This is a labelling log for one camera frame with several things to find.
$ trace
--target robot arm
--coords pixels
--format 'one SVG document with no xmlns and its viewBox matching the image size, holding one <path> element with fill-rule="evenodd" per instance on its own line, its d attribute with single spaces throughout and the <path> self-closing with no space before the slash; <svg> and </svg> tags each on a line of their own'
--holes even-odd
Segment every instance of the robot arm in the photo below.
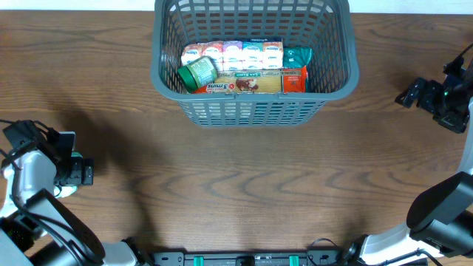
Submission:
<svg viewBox="0 0 473 266">
<path fill-rule="evenodd" d="M 473 111 L 473 65 L 468 69 L 462 69 L 462 65 L 463 55 L 472 47 L 444 67 L 443 84 L 419 78 L 396 98 L 396 103 L 409 108 L 418 100 L 417 106 L 431 112 L 440 125 L 457 133 L 464 132 Z M 470 129 L 457 174 L 423 192 L 412 204 L 407 223 L 362 238 L 356 259 L 378 265 L 416 250 L 425 250 L 434 257 L 472 257 L 472 226 L 468 226 L 468 222 L 472 224 L 473 220 L 465 211 L 473 203 L 472 174 L 473 130 Z M 422 257 L 426 255 L 412 256 L 391 265 L 403 265 Z"/>
<path fill-rule="evenodd" d="M 55 198 L 70 195 L 80 185 L 91 185 L 93 161 L 73 151 L 74 132 L 44 128 L 47 132 L 26 120 L 4 129 L 13 150 L 4 153 L 2 163 L 7 194 L 0 210 L 1 263 L 135 266 L 138 260 L 132 243 L 100 243 Z M 54 242 L 27 258 L 24 252 L 46 233 Z"/>
</svg>

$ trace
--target can lid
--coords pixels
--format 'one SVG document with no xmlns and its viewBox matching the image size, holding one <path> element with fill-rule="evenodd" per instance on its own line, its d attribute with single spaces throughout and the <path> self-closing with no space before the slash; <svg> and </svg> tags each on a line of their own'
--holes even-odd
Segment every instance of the can lid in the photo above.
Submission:
<svg viewBox="0 0 473 266">
<path fill-rule="evenodd" d="M 188 92 L 192 93 L 199 89 L 197 88 L 197 83 L 194 80 L 194 76 L 192 76 L 187 66 L 179 68 L 177 72 L 179 73 L 180 78 L 183 80 L 184 87 Z"/>
</svg>

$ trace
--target green can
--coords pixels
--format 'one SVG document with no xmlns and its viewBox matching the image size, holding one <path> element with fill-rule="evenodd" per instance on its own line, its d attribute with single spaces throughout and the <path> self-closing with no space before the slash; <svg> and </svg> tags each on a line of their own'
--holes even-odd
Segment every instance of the green can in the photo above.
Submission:
<svg viewBox="0 0 473 266">
<path fill-rule="evenodd" d="M 184 83 L 184 87 L 190 93 L 217 79 L 217 71 L 208 56 L 192 61 L 179 68 L 177 72 Z"/>
</svg>

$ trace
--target cable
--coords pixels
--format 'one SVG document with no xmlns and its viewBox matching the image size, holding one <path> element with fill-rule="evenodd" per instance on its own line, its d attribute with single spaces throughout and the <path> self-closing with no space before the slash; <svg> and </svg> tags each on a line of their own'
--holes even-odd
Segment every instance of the cable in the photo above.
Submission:
<svg viewBox="0 0 473 266">
<path fill-rule="evenodd" d="M 56 221 L 54 219 L 51 219 L 49 217 L 45 217 L 45 216 L 42 216 L 42 215 L 39 215 L 39 214 L 33 214 L 33 213 L 30 213 L 30 215 L 34 216 L 37 220 L 40 220 L 40 221 L 46 221 L 46 222 L 50 222 L 54 225 L 57 225 L 59 226 L 60 228 L 63 228 L 65 231 L 67 231 L 68 233 L 72 234 L 76 239 L 79 239 L 78 238 L 78 235 L 76 232 L 74 232 L 73 229 L 71 229 L 70 227 L 68 227 L 67 225 L 59 222 L 59 221 Z M 98 261 L 98 260 L 94 260 L 94 259 L 91 259 L 87 254 L 85 254 L 85 252 L 83 252 L 80 248 L 77 248 L 77 251 L 79 252 L 80 255 L 82 255 L 82 257 L 84 257 L 85 259 L 89 260 L 90 262 L 94 263 L 94 264 L 97 264 L 97 265 L 102 265 L 103 264 L 103 261 Z"/>
<path fill-rule="evenodd" d="M 332 240 L 328 239 L 328 238 L 324 238 L 324 237 L 321 237 L 319 239 L 316 239 L 312 242 L 312 244 L 309 245 L 309 247 L 307 249 L 310 249 L 310 247 L 313 247 L 315 244 L 319 243 L 319 242 L 322 242 L 322 241 L 327 241 L 327 242 L 330 242 L 332 243 L 335 248 L 338 248 L 338 245 L 336 245 Z M 312 262 L 313 265 L 315 266 L 319 266 L 318 264 L 316 264 L 312 258 L 310 258 L 310 256 L 307 256 L 307 258 L 310 260 L 310 262 Z M 338 262 L 334 262 L 334 263 L 330 263 L 329 265 L 338 265 Z"/>
<path fill-rule="evenodd" d="M 70 245 L 70 243 L 68 243 L 67 240 L 65 240 L 65 238 L 63 238 L 58 232 L 54 231 L 54 229 L 52 229 L 49 225 L 47 225 L 40 219 L 36 219 L 36 217 L 33 214 L 31 214 L 29 211 L 21 207 L 13 195 L 11 196 L 11 199 L 13 201 L 13 204 L 15 205 L 15 207 L 17 207 L 18 211 L 21 214 L 26 216 L 26 218 L 34 221 L 34 223 L 38 224 L 38 226 L 43 228 L 48 234 L 56 238 L 71 253 L 72 257 L 74 257 L 78 265 L 84 265 L 79 255 L 75 252 L 74 248 Z"/>
<path fill-rule="evenodd" d="M 37 123 L 39 126 L 44 127 L 44 129 L 46 129 L 46 130 L 50 130 L 50 128 L 47 127 L 46 125 L 44 125 L 43 122 L 41 122 L 41 121 L 34 120 L 33 122 L 34 122 L 34 123 Z"/>
<path fill-rule="evenodd" d="M 468 45 L 468 47 L 461 54 L 459 54 L 456 59 L 459 59 L 464 56 L 471 48 L 473 48 L 473 44 Z"/>
<path fill-rule="evenodd" d="M 5 157 L 5 159 L 7 159 L 7 161 L 9 163 L 12 164 L 13 168 L 14 168 L 14 172 L 16 173 L 17 170 L 20 170 L 20 168 L 18 167 L 18 165 L 15 163 L 15 160 L 12 159 L 12 157 L 10 155 L 8 155 L 5 151 L 3 151 L 2 149 L 0 149 L 0 154 L 3 155 Z"/>
<path fill-rule="evenodd" d="M 419 253 L 422 253 L 423 255 L 429 257 L 429 259 L 434 262 L 435 265 L 437 266 L 443 266 L 436 258 L 434 258 L 434 256 L 430 255 L 430 253 L 428 253 L 427 251 L 425 250 L 418 250 Z"/>
<path fill-rule="evenodd" d="M 403 260 L 408 259 L 408 258 L 413 257 L 413 256 L 420 256 L 421 254 L 426 255 L 432 262 L 434 262 L 435 265 L 443 266 L 437 259 L 434 258 L 434 256 L 430 255 L 430 253 L 428 253 L 427 251 L 421 250 L 421 249 L 417 249 L 414 252 L 405 254 L 403 256 L 399 256 L 395 259 L 386 260 L 385 262 L 383 262 L 381 264 L 378 264 L 376 266 L 387 266 L 387 265 L 390 265 L 390 264 L 393 264 L 393 263 L 396 263 L 396 262 L 403 261 Z"/>
<path fill-rule="evenodd" d="M 12 123 L 14 123 L 14 122 L 13 122 L 13 121 L 10 121 L 10 120 L 0 119 L 0 123 L 9 123 L 9 124 L 12 124 Z"/>
</svg>

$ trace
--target green package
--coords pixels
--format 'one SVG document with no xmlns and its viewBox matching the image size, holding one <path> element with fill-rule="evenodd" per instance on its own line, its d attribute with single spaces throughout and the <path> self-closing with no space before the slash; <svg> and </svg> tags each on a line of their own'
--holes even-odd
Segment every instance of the green package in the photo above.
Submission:
<svg viewBox="0 0 473 266">
<path fill-rule="evenodd" d="M 313 50 L 310 47 L 285 47 L 282 66 L 286 68 L 302 68 L 312 60 Z"/>
</svg>

